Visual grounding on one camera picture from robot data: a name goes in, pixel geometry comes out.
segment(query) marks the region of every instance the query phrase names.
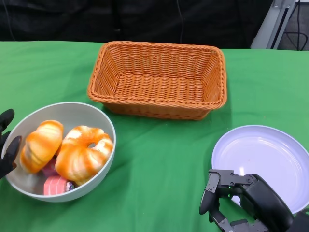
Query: purple plate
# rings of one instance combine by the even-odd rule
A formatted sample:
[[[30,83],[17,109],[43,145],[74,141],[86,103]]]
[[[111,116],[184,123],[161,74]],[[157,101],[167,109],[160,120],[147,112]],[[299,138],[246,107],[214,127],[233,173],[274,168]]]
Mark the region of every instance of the purple plate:
[[[213,169],[258,174],[284,200],[292,213],[309,204],[309,154],[290,135],[275,128],[248,125],[235,128],[217,142]],[[239,204],[239,197],[232,201]]]

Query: white bowl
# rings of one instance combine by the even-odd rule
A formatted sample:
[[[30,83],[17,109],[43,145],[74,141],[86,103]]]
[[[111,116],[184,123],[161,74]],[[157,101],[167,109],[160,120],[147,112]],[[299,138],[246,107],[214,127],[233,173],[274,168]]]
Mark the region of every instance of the white bowl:
[[[25,144],[26,137],[36,130],[38,125],[45,120],[57,120],[64,126],[64,137],[66,134],[76,126],[85,125],[89,127],[101,128],[105,133],[109,134],[114,143],[112,154],[105,166],[91,178],[87,183],[78,188],[53,196],[43,195],[43,186],[46,180],[43,174],[27,174],[22,170],[19,164],[19,155],[21,148]],[[112,160],[114,158],[114,151],[116,146],[115,129],[110,119],[102,111],[88,104],[79,102],[62,102],[41,108],[32,114],[25,117],[12,130],[4,144],[1,157],[16,136],[23,136],[19,153],[16,157],[15,163],[17,168],[10,172],[6,178],[8,182],[18,191],[30,196],[32,198],[46,201],[46,202],[67,202],[79,197],[82,197],[93,190],[106,176],[109,171]]]

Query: toy food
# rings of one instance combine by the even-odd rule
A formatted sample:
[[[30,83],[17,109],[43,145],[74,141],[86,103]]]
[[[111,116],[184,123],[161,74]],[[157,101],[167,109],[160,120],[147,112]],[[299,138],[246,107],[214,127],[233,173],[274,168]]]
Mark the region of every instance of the toy food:
[[[20,165],[31,174],[41,170],[54,156],[62,142],[63,125],[55,120],[42,122],[28,135],[21,151]]]
[[[43,167],[42,171],[44,173],[45,176],[49,177],[52,175],[58,175],[56,169],[55,169],[55,165],[56,165],[56,159],[52,158],[48,164]]]
[[[82,185],[97,174],[112,152],[113,143],[102,129],[78,126],[64,138],[56,162],[62,177]]]
[[[67,182],[66,192],[71,191],[75,188],[72,181]]]
[[[44,184],[44,195],[50,196],[66,192],[67,183],[68,181],[59,175],[50,176]]]

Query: croissant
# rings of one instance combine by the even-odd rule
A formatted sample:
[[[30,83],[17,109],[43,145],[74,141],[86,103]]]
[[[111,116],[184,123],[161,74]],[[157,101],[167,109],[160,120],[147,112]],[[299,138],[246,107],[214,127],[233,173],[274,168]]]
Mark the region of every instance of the croissant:
[[[42,122],[26,138],[20,154],[20,165],[28,173],[41,170],[54,156],[62,142],[63,125],[55,120]]]
[[[102,129],[78,126],[64,138],[56,161],[56,171],[67,180],[82,185],[97,174],[112,152],[113,143]]]

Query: wicker basket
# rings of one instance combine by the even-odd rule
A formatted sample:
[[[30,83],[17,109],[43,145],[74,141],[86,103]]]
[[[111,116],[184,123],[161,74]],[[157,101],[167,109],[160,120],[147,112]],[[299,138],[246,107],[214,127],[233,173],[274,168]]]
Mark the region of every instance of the wicker basket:
[[[226,102],[224,55],[211,46],[109,42],[87,93],[118,114],[202,119]]]

